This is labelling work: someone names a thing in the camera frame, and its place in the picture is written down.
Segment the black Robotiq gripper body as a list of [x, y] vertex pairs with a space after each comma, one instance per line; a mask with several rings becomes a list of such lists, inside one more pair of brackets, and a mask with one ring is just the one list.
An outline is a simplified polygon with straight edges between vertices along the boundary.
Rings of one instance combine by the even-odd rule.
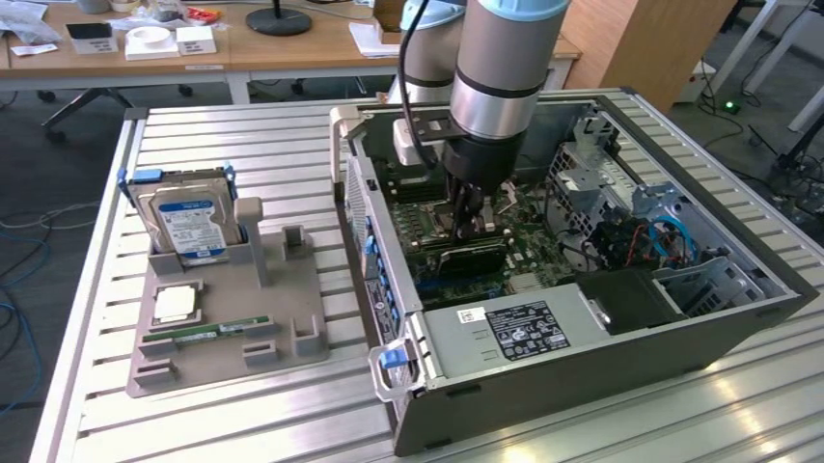
[[447, 173], [463, 184], [493, 193], [510, 177], [525, 133], [501, 140], [466, 136], [447, 140], [442, 162]]

